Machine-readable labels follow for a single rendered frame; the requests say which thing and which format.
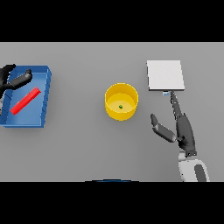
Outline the red beaker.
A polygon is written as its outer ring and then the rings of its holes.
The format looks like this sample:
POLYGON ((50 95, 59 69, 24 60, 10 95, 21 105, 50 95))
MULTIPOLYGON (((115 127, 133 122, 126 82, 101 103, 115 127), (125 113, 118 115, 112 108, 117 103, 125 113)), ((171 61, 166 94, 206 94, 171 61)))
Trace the red beaker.
POLYGON ((11 109, 10 112, 13 115, 19 113, 24 107, 26 107, 33 99, 35 99, 41 93, 40 89, 35 87, 27 95, 25 95, 20 101, 18 101, 11 109))

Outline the yellow bowl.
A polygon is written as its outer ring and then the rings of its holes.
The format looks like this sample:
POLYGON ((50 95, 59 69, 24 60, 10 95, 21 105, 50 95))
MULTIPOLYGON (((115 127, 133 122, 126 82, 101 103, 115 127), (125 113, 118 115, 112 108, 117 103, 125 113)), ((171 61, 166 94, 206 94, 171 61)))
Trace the yellow bowl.
POLYGON ((117 121, 129 120, 138 106, 138 92, 128 83, 116 83, 105 92, 105 110, 108 116, 117 121))

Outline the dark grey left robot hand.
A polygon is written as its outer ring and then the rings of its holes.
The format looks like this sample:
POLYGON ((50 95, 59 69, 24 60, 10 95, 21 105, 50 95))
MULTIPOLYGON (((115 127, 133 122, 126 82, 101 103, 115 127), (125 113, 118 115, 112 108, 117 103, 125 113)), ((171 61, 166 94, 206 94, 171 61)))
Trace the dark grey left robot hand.
POLYGON ((6 65, 0 68, 0 99, 4 95, 4 91, 7 89, 17 90, 32 80, 32 70, 28 69, 24 74, 18 76, 17 78, 7 81, 10 72, 16 67, 15 64, 6 65))

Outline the blue plastic tray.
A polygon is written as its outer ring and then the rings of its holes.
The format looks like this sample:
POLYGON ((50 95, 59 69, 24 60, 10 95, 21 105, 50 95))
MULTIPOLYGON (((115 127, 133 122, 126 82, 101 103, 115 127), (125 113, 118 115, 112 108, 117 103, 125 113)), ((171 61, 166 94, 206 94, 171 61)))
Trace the blue plastic tray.
POLYGON ((17 65, 10 72, 8 81, 12 81, 24 74, 27 69, 31 69, 32 80, 17 90, 8 89, 3 94, 0 126, 4 126, 5 128, 44 127, 52 73, 49 66, 17 65), (40 93, 16 115, 13 115, 11 113, 12 107, 21 101, 34 88, 38 88, 40 93))

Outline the pale square metallic scale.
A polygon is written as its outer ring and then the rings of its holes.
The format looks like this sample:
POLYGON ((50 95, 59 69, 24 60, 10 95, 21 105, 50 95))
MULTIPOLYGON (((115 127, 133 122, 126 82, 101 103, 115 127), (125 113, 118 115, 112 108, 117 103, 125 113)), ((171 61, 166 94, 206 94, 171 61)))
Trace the pale square metallic scale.
POLYGON ((184 91, 185 84, 179 60, 148 60, 146 62, 150 91, 184 91))

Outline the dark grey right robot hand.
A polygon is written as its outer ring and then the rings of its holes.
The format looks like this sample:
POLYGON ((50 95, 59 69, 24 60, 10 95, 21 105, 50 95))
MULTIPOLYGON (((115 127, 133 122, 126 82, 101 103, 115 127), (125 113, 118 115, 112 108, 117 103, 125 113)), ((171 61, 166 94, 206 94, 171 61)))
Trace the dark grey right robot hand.
POLYGON ((174 119, 176 121, 176 132, 172 132, 158 122, 154 114, 150 115, 153 131, 169 143, 178 142, 178 147, 185 152, 185 156, 197 155, 196 143, 193 135, 193 128, 185 113, 181 112, 178 98, 174 91, 171 91, 171 105, 174 119))

